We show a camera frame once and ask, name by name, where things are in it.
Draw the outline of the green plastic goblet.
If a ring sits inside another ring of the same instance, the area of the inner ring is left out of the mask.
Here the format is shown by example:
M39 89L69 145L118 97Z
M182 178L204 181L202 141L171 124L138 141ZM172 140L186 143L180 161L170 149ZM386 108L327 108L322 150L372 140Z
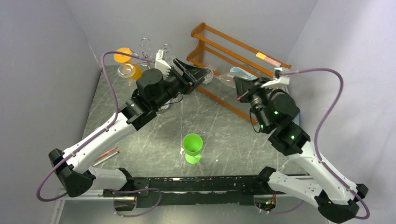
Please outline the green plastic goblet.
M190 133L184 137L182 144L186 161L190 164L197 164L201 159L202 138L195 133Z

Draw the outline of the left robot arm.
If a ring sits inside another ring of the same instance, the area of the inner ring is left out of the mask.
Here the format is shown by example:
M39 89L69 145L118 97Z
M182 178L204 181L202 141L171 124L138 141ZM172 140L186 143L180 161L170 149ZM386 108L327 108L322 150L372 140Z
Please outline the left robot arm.
M112 189L128 196L134 179L124 168L101 169L92 165L110 146L137 132L156 117L159 109L176 98L195 90L211 71L173 60L164 75L158 68L145 70L136 81L137 88L113 116L76 145L49 153L55 173L69 197L77 197L91 189Z

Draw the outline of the orange plastic goblet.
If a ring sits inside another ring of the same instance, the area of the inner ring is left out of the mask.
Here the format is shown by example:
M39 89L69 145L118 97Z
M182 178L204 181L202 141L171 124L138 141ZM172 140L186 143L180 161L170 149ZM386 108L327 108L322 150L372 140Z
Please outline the orange plastic goblet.
M137 81L141 77L142 70L138 63L135 63L132 61L133 58L131 56L126 56L126 55L122 55L122 54L114 54L113 58L117 63L120 63L120 65L129 63L129 64L132 64L136 68L136 73L134 75L135 81Z

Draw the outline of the clear tall wine glass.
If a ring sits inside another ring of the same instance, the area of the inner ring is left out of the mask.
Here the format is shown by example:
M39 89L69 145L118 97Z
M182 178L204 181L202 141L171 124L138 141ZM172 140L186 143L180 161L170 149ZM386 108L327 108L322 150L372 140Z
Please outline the clear tall wine glass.
M240 73L237 72L228 72L221 75L215 75L214 70L209 67L205 67L210 72L204 77L203 84L209 84L214 79L220 81L222 84L225 84L228 87L236 88L234 83L234 77L242 77Z

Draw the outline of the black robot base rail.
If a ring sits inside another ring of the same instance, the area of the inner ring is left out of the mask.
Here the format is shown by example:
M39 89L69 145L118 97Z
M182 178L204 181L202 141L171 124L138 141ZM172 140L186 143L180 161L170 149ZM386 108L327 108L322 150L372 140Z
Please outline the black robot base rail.
M132 207L155 208L172 205L237 204L252 206L254 197L270 195L267 183L274 168L265 167L258 175L198 176L198 177L127 177L120 190L103 191L103 197L116 200L116 211Z

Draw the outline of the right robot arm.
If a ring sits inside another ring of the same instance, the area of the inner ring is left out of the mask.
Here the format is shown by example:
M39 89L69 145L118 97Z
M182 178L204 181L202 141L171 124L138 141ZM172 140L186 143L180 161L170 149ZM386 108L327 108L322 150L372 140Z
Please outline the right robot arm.
M314 179L314 183L308 183L265 167L256 177L257 189L264 194L272 190L299 198L337 224L357 218L368 188L342 176L315 149L310 136L294 122L300 112L294 99L281 89L266 88L268 78L234 77L233 82L237 100L250 104L250 113L255 115L260 126L259 132L269 134L271 145Z

